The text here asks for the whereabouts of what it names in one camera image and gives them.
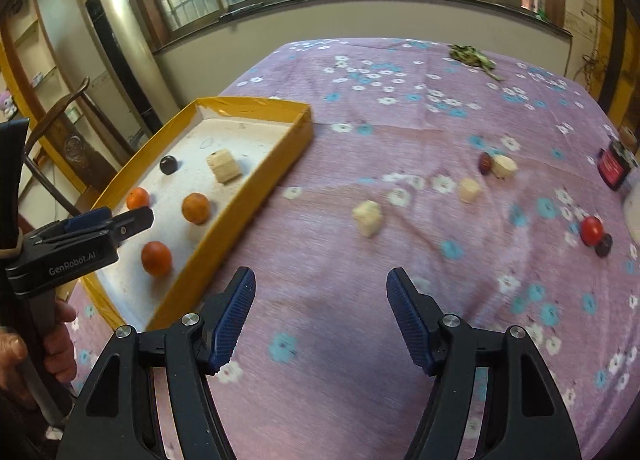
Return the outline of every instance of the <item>beige cube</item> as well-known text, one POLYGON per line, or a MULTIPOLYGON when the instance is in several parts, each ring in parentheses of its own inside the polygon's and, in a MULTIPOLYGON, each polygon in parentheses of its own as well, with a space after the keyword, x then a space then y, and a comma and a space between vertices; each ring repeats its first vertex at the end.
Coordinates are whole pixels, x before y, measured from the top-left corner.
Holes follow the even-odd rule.
POLYGON ((221 184, 226 184, 242 174, 238 162, 234 160, 231 151, 228 149, 221 149, 207 156, 207 165, 213 171, 216 180, 221 184))
POLYGON ((518 166, 508 156, 496 155, 494 156, 494 165, 491 170, 498 178, 508 178, 518 170, 518 166))
POLYGON ((462 178, 458 183, 458 197, 465 202, 465 204, 473 202, 481 190, 480 184, 473 180, 473 178, 462 178))
POLYGON ((376 202, 368 200, 358 205, 352 212, 353 219, 358 224, 360 234, 373 236, 382 227, 382 209, 376 202))

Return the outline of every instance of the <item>human hand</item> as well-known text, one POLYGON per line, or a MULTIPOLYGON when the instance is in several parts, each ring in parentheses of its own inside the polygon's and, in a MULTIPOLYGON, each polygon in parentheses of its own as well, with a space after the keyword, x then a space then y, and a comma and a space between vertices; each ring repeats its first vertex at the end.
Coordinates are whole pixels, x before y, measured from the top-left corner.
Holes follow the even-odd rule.
MULTIPOLYGON (((58 382, 66 384, 76 378, 78 365, 74 358, 74 345, 65 323, 76 319, 76 310, 67 303, 56 300, 56 326, 44 337, 44 366, 58 382)), ((0 390, 26 408, 36 406, 33 396, 15 367, 27 357, 27 346, 19 335, 0 333, 0 390)))

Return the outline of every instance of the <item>blue gripper pad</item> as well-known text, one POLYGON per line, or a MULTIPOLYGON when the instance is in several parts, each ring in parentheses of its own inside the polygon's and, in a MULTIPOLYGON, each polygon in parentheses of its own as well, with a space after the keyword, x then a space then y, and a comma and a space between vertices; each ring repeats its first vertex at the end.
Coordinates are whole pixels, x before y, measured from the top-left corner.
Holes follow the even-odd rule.
POLYGON ((91 227, 96 227, 111 218, 111 209, 108 207, 100 207, 80 216, 73 217, 64 221, 65 233, 74 233, 76 231, 84 231, 91 227))
POLYGON ((249 314, 249 309, 255 298, 255 275, 250 268, 246 269, 244 276, 236 284, 227 286, 233 291, 227 302, 225 311, 220 318, 212 335, 211 355, 209 356, 209 372, 217 373, 222 366, 231 360, 231 355, 236 348, 238 337, 244 326, 244 321, 249 314))
POLYGON ((436 361, 431 353, 430 333, 411 299, 420 295, 404 270, 395 268, 389 272, 386 277, 386 298, 396 316, 404 343, 414 364, 420 366, 425 374, 432 376, 436 361), (412 290, 413 295, 410 295, 408 289, 412 290))

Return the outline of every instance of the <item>orange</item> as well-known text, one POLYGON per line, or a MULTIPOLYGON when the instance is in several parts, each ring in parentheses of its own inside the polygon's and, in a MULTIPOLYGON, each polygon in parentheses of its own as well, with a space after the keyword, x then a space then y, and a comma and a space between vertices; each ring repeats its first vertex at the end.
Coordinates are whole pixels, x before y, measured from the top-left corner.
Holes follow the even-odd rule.
POLYGON ((171 250, 160 241, 150 241, 140 253, 142 266, 153 277, 162 277, 169 273, 172 263, 171 250))
POLYGON ((196 225, 204 223, 211 215, 209 199, 203 194, 191 193, 182 201, 182 215, 196 225))
POLYGON ((129 196, 127 196, 127 209, 137 209, 143 205, 148 207, 150 202, 151 198, 149 197, 149 193, 142 187, 136 187, 129 193, 129 196))

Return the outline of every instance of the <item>silver bolt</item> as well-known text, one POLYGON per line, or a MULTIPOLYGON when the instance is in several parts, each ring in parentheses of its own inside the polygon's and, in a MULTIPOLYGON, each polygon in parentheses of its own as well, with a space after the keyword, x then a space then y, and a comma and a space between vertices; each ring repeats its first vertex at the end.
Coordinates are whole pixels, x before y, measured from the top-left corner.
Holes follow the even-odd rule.
POLYGON ((116 337, 118 339, 123 339, 129 335, 131 335, 131 327, 129 325, 123 325, 116 330, 116 337))
POLYGON ((460 318, 453 314, 447 314, 442 318, 442 322, 444 326, 448 326, 449 328, 455 328, 456 326, 460 326, 460 318))
POLYGON ((509 329, 509 333, 513 335, 516 339, 522 339, 527 334, 527 332, 524 331, 524 328, 521 326, 512 326, 509 329))
POLYGON ((200 316, 198 314, 186 314, 182 316, 182 324, 185 326, 192 326, 194 324, 196 324, 198 321, 200 321, 200 316))

